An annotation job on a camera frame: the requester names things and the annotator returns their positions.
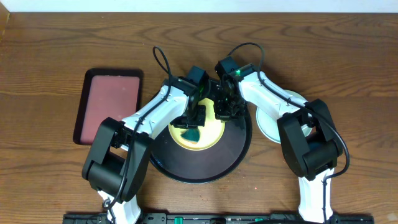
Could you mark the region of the green sponge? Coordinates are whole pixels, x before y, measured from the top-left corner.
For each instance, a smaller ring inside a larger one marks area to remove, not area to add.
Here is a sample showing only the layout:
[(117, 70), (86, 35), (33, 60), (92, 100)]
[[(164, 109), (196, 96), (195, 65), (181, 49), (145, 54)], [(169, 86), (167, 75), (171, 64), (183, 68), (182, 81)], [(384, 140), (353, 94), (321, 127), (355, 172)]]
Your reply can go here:
[(200, 140), (200, 131), (198, 128), (187, 129), (181, 135), (182, 139), (196, 144)]

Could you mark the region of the yellow plate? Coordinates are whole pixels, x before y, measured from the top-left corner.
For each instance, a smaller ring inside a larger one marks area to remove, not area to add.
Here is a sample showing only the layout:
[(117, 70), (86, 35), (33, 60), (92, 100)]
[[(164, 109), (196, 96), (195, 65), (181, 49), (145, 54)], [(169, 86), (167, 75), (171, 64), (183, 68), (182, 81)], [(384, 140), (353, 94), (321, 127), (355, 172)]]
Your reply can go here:
[(198, 127), (200, 134), (199, 140), (194, 142), (192, 138), (185, 139), (185, 134), (188, 129), (175, 128), (169, 125), (169, 132), (172, 139), (185, 149), (191, 151), (202, 151), (214, 146), (222, 137), (224, 133), (225, 123), (215, 118), (214, 102), (208, 98), (201, 100), (199, 105), (206, 107), (205, 125)]

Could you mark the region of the light green plate front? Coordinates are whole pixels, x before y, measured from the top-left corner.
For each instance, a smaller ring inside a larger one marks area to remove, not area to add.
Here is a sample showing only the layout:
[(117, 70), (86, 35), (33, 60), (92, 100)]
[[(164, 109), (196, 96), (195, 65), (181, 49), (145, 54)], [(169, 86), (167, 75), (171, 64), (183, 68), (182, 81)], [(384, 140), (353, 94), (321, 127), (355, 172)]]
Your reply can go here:
[[(291, 90), (285, 90), (285, 91), (296, 98), (306, 100), (302, 95), (294, 91)], [(268, 114), (263, 112), (263, 110), (261, 110), (259, 107), (257, 107), (256, 110), (256, 121), (259, 129), (265, 135), (265, 137), (267, 137), (273, 142), (276, 142), (277, 144), (280, 144), (280, 136), (277, 127), (277, 121), (274, 121)], [(302, 132), (304, 136), (307, 137), (312, 132), (312, 128), (309, 128), (308, 126), (302, 126)]]

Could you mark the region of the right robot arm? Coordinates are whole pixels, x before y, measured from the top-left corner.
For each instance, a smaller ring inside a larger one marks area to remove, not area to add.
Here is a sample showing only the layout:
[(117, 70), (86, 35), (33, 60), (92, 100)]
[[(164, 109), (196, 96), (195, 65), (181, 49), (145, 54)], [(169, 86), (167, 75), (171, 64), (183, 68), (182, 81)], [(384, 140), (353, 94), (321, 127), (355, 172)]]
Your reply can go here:
[(276, 124), (285, 162), (298, 177), (302, 219), (328, 223), (333, 216), (330, 182), (338, 176), (337, 158), (348, 151), (326, 103), (290, 94), (252, 64), (239, 67), (234, 62), (218, 62), (215, 71), (223, 102), (233, 110), (252, 103)]

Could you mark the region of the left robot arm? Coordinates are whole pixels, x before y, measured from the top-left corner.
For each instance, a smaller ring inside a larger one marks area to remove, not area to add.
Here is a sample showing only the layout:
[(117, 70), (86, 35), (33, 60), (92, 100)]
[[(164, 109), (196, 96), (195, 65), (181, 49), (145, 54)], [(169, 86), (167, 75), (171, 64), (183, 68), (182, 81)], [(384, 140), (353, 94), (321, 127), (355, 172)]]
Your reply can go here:
[(195, 116), (207, 90), (207, 81), (169, 78), (139, 111), (120, 121), (106, 118), (100, 124), (82, 177), (103, 198), (110, 223), (138, 221), (141, 209), (136, 194), (146, 176), (150, 145), (174, 119)]

